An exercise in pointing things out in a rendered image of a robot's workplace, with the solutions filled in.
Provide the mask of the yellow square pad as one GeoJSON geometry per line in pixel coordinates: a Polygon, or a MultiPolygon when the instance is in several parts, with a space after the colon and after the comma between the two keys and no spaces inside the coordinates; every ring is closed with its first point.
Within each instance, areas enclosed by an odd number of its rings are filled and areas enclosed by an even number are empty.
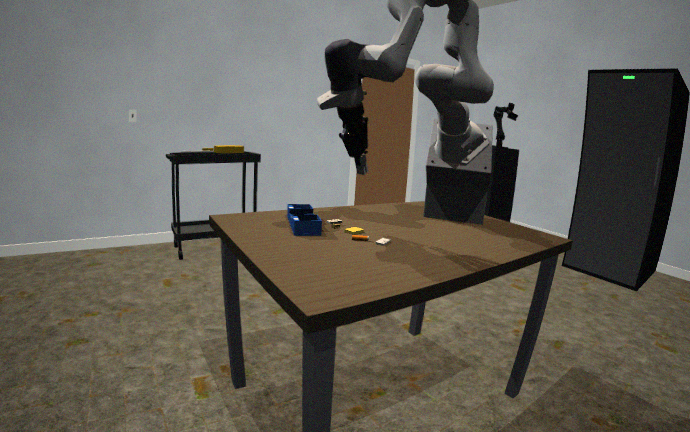
{"type": "Polygon", "coordinates": [[[363,233],[364,229],[352,227],[352,228],[345,229],[344,232],[355,235],[355,234],[363,233]]]}

